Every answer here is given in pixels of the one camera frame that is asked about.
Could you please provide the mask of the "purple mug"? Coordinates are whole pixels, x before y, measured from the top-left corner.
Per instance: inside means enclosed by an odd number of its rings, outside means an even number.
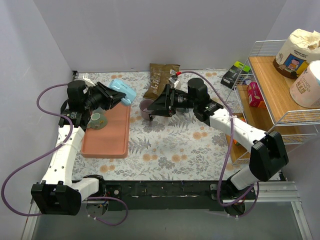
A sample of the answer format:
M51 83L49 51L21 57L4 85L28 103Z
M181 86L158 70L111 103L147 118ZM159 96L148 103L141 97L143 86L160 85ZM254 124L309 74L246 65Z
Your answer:
M154 117L152 114L152 110L148 110L148 107L153 103L152 99L143 99L139 104L140 114L144 120L148 120L150 122L153 121Z

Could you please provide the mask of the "green mug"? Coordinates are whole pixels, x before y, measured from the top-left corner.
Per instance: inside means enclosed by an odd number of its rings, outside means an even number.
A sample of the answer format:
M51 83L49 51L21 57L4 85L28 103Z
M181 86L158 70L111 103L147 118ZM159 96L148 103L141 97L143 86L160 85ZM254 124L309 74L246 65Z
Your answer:
M86 126L87 129L101 130L108 124L106 116L102 113L93 113Z

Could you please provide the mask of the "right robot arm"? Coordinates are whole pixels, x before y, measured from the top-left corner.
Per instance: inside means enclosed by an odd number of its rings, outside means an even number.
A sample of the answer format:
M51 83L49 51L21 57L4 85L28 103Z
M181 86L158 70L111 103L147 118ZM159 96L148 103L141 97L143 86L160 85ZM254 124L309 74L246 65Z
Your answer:
M230 115L225 107L215 102L200 78L187 82L187 92L166 85L161 95L147 107L155 116L172 117L177 109L192 109L195 117L208 126L233 138L250 154L249 165L224 181L222 190L237 199L245 190L261 181L267 182L289 162L282 135L255 128Z

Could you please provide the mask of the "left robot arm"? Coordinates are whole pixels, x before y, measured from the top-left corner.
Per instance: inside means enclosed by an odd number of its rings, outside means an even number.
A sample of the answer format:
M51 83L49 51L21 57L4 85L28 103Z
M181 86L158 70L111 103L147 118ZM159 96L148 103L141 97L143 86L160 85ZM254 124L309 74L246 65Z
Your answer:
M58 113L56 149L42 180L31 188L32 198L44 215L75 216L83 201L101 200L109 194L101 175L85 176L74 183L72 172L92 112L114 108L125 93L100 82L88 86L83 80L75 80L66 86L67 100Z

